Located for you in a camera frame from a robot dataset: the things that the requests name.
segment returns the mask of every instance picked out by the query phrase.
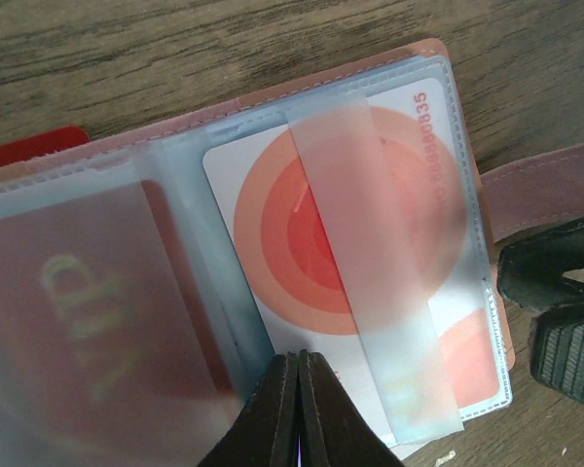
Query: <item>pink leather trim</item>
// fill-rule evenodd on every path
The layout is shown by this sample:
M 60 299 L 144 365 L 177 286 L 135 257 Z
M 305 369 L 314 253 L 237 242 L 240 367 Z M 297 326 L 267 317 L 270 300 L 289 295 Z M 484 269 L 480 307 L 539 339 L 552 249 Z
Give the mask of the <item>pink leather trim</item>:
M 481 179 L 494 241 L 584 215 L 584 144 L 508 163 Z

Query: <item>wood grain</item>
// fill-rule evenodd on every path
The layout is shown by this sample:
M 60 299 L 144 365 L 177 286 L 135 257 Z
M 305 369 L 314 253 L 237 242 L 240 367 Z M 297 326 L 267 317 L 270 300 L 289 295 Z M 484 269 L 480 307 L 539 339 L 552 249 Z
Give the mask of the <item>wood grain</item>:
M 584 142 L 584 0 L 0 0 L 0 144 L 107 136 L 416 34 L 448 45 L 483 171 Z M 508 313 L 515 402 L 407 465 L 584 466 L 584 407 L 533 382 L 529 317 Z

